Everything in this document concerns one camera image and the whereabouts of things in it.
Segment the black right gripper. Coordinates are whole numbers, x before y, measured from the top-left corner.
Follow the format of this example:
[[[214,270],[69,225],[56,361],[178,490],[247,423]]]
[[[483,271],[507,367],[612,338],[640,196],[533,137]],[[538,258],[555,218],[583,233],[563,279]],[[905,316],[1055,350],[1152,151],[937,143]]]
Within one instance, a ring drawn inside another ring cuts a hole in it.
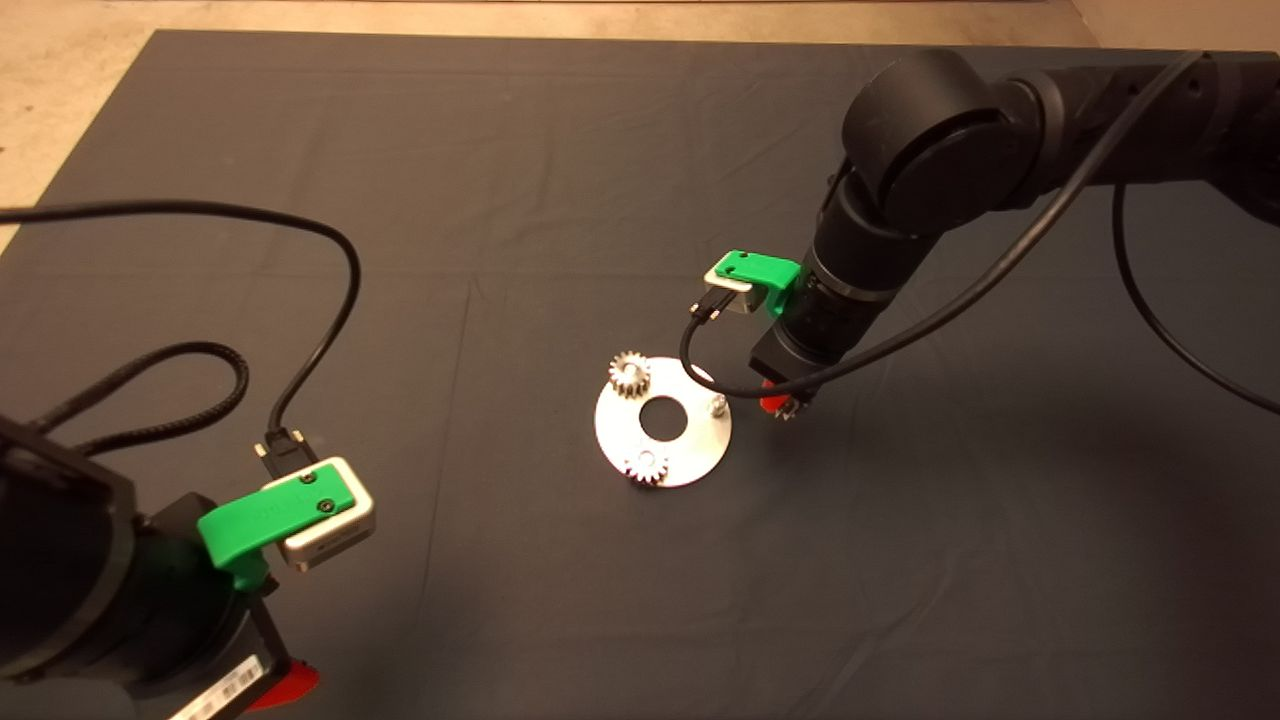
[[[750,368],[772,386],[803,379],[835,364],[835,355],[809,348],[782,325],[771,325],[750,351]],[[797,397],[791,393],[762,397],[759,405],[773,416],[797,415]]]

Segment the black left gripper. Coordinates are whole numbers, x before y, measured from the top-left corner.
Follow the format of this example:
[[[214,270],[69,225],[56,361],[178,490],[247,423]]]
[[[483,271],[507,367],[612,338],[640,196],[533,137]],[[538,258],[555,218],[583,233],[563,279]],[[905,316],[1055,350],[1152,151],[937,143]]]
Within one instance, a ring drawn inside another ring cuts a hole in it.
[[[268,606],[248,598],[212,643],[150,697],[151,719],[238,719],[294,703],[314,691],[319,671],[291,664]]]

